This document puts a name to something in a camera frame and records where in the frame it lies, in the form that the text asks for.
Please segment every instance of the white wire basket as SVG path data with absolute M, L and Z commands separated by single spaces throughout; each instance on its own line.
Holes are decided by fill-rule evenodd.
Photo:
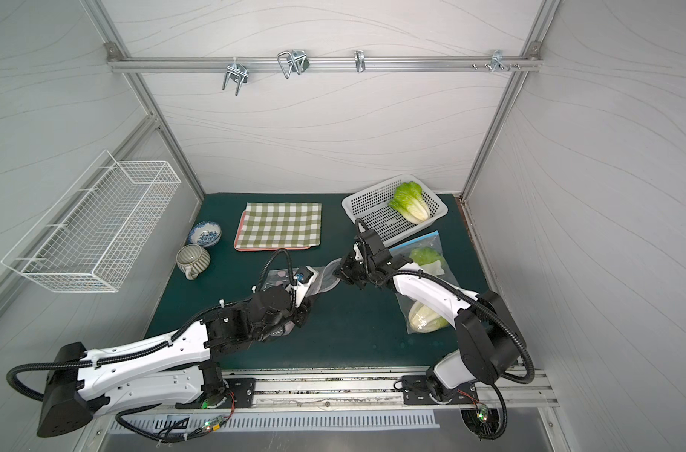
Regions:
M 396 188 L 405 182 L 415 182 L 421 186 L 423 200 L 429 205 L 431 216 L 421 224 L 413 224 L 389 207 Z M 447 214 L 444 201 L 436 196 L 426 185 L 410 174 L 401 174 L 380 184 L 371 186 L 343 199 L 343 210 L 350 221 L 363 218 L 368 227 L 375 230 L 384 241 L 384 246 L 391 245 L 428 228 L 431 223 Z
M 2 264 L 52 292 L 117 292 L 179 184 L 166 161 L 117 161 L 105 151 Z

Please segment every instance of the blue and white bowl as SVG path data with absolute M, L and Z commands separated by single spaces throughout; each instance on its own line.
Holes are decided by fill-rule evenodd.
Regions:
M 200 245 L 204 248 L 210 248 L 220 241 L 222 230 L 220 225 L 214 221 L 203 221 L 193 226 L 187 240 L 192 244 Z

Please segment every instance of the plastic bag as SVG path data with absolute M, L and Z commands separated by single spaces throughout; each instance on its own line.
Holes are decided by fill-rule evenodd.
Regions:
M 392 255 L 405 255 L 421 266 L 423 271 L 438 276 L 447 283 L 458 286 L 449 264 L 441 250 L 438 231 L 409 240 L 390 249 Z M 411 333 L 430 333 L 446 327 L 449 323 L 428 306 L 402 294 L 396 294 L 398 305 L 406 318 L 406 329 Z
M 333 276 L 333 270 L 340 262 L 340 259 L 335 259 L 331 261 L 325 267 L 312 267 L 313 270 L 318 272 L 318 277 L 312 282 L 311 288 L 308 290 L 306 296 L 311 296 L 315 294 L 320 294 L 321 292 L 328 292 L 333 287 L 338 285 L 340 280 Z M 293 268 L 293 273 L 297 272 L 297 267 Z M 288 270 L 271 270 L 268 272 L 268 279 L 265 280 L 263 284 L 263 290 L 272 286 L 287 286 L 288 281 Z

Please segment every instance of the wall hook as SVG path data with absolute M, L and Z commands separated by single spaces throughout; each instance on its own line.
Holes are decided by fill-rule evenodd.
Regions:
M 492 61 L 491 61 L 489 64 L 486 65 L 486 67 L 488 68 L 488 70 L 489 70 L 490 72 L 495 72 L 495 71 L 498 71 L 498 70 L 504 70 L 504 71 L 509 70 L 510 68 L 507 69 L 507 68 L 501 63 L 501 59 L 502 59 L 502 58 L 504 58 L 504 55 L 501 53 L 501 50 L 497 50 L 497 51 L 493 52 Z
M 290 78 L 293 69 L 296 74 L 301 75 L 311 66 L 305 50 L 285 50 L 278 53 L 278 64 L 286 79 Z
M 356 50 L 355 56 L 355 71 L 364 72 L 366 71 L 366 55 L 363 54 L 363 50 Z
M 248 70 L 245 68 L 245 66 L 239 64 L 237 59 L 233 59 L 232 64 L 227 66 L 225 78 L 222 80 L 222 91 L 225 91 L 225 86 L 227 85 L 228 80 L 232 80 L 233 82 L 237 83 L 237 86 L 235 87 L 235 95 L 239 94 L 242 84 L 248 82 Z

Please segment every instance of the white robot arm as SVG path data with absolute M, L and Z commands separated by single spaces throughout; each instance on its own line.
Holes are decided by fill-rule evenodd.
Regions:
M 364 222 L 357 221 L 356 228 L 357 243 L 341 259 L 334 275 L 347 284 L 374 284 L 409 296 L 437 312 L 456 330 L 459 350 L 426 373 L 424 390 L 434 401 L 446 403 L 466 382 L 490 384 L 498 393 L 494 383 L 499 377 L 518 383 L 533 379 L 534 368 L 524 340 L 501 297 L 491 291 L 467 291 L 428 275 L 410 259 L 392 257 Z M 281 253 L 292 269 L 287 251 L 279 250 L 266 263 L 264 276 Z M 292 284 L 286 288 L 273 286 L 254 292 L 245 302 L 208 308 L 180 330 L 112 348 L 87 350 L 76 342 L 62 347 L 54 362 L 16 366 L 6 379 L 16 391 L 42 402 L 37 435 L 43 438 L 71 432 L 114 411 L 140 411 L 160 403 L 182 403 L 185 408 L 218 406 L 229 394 L 217 365 L 222 356 L 245 350 L 255 342 L 285 336 L 307 320 L 312 298 L 317 296 L 309 296 L 308 290 L 318 272 L 302 267 L 289 276 Z M 506 369 L 519 356 L 527 375 L 507 374 Z M 17 377 L 34 370 L 50 371 L 44 393 L 32 390 Z M 193 437 L 215 428 L 206 426 Z M 503 428 L 500 424 L 495 434 L 480 438 L 498 438 Z M 137 432 L 162 442 L 176 441 Z

